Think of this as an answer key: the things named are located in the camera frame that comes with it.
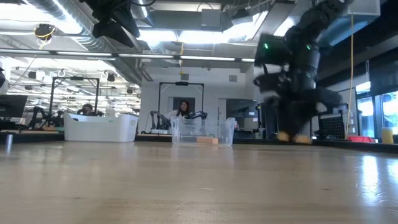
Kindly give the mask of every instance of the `monitor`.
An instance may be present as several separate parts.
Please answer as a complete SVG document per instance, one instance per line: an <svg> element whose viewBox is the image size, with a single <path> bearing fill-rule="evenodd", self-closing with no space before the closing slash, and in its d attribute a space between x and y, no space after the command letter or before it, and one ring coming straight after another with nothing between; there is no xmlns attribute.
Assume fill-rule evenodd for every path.
<svg viewBox="0 0 398 224"><path fill-rule="evenodd" d="M23 117L26 101L27 96L23 95L0 95L0 117Z"/></svg>

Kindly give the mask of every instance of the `orange object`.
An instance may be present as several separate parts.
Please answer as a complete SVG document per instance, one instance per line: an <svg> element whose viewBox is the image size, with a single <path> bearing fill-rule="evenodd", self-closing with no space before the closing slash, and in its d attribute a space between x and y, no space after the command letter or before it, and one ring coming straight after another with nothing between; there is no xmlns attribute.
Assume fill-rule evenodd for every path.
<svg viewBox="0 0 398 224"><path fill-rule="evenodd" d="M352 142L373 142L372 138L367 136L348 136L347 139Z"/></svg>
<svg viewBox="0 0 398 224"><path fill-rule="evenodd" d="M197 137L197 143L200 143L200 144L218 144L218 138Z"/></svg>

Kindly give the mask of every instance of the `exposed pipe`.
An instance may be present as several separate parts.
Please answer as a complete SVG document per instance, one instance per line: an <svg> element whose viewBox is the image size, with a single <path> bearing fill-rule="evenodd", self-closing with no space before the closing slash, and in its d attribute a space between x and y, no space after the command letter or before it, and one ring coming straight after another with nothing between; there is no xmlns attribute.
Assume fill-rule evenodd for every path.
<svg viewBox="0 0 398 224"><path fill-rule="evenodd" d="M27 4L35 6L46 14L50 14L60 22L60 26L72 26L78 24L81 27L81 35L87 37L74 38L79 44L90 52L116 52L116 49L103 38L96 39L90 30L91 21L82 13L79 7L71 0L24 0ZM142 78L137 71L132 70L120 58L108 61L114 66L128 82L141 83Z"/></svg>

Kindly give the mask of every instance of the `table surface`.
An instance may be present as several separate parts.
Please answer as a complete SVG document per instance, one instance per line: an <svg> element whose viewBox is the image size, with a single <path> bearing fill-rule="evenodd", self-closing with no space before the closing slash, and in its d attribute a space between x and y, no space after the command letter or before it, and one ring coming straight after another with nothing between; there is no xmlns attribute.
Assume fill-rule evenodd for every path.
<svg viewBox="0 0 398 224"><path fill-rule="evenodd" d="M398 157L329 147L0 148L1 223L398 223Z"/></svg>

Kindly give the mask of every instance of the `person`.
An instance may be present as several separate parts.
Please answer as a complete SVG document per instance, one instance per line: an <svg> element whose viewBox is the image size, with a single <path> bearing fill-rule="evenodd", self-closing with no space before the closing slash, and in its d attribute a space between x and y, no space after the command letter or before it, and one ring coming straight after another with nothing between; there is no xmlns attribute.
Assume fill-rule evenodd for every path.
<svg viewBox="0 0 398 224"><path fill-rule="evenodd" d="M189 102L187 100L183 100L180 103L180 108L178 110L171 111L167 114L167 118L171 118L173 116L181 117L181 118L189 118L191 114Z"/></svg>
<svg viewBox="0 0 398 224"><path fill-rule="evenodd" d="M83 105L80 110L77 111L77 114L82 114L86 116L92 116L93 115L93 106L89 103Z"/></svg>

